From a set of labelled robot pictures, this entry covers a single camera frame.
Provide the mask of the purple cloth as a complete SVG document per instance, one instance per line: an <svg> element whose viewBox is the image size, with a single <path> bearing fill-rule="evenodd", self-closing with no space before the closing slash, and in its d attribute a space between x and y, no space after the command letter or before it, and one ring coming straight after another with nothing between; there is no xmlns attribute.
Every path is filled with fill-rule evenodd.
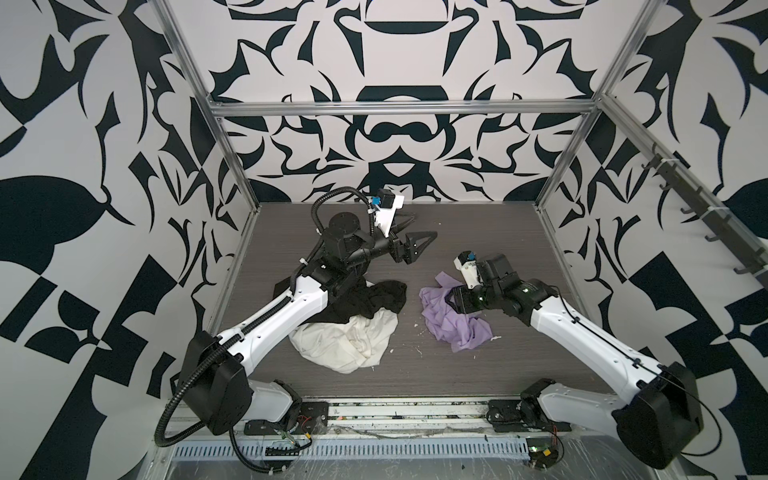
<svg viewBox="0 0 768 480"><path fill-rule="evenodd" d="M419 291L422 316L428 331L438 340L450 345L456 353L473 350L493 338L491 326L477 316L456 312L446 301L451 289L462 283L445 272L435 277L436 286Z"/></svg>

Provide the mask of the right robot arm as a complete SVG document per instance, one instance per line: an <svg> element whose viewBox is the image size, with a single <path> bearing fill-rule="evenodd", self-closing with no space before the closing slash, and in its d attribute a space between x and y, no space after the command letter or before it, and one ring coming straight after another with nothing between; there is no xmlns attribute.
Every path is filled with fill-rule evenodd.
<svg viewBox="0 0 768 480"><path fill-rule="evenodd" d="M495 429L584 427L618 439L657 470L668 467L703 430L696 379L681 363L662 364L621 342L572 307L555 286L521 279L503 254L478 258L464 251L454 265L464 282L447 294L451 308L466 314L500 310L520 320L565 348L610 389L599 394L542 378L521 393L513 409L490 407Z"/></svg>

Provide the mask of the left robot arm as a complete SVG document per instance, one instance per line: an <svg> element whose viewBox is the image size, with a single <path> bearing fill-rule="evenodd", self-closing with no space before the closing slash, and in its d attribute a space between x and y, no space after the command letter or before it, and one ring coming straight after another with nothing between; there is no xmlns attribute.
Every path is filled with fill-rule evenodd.
<svg viewBox="0 0 768 480"><path fill-rule="evenodd" d="M243 322L216 335L206 331L189 342L177 389L155 431L157 445L181 441L202 428L221 435L241 420L254 419L291 428L300 397L280 381L249 377L284 338L338 300L363 279L368 265L389 255L411 264L437 238L435 231L398 238L404 223L392 222L392 209L370 214L369 230L351 212L319 225L315 250L270 303Z"/></svg>

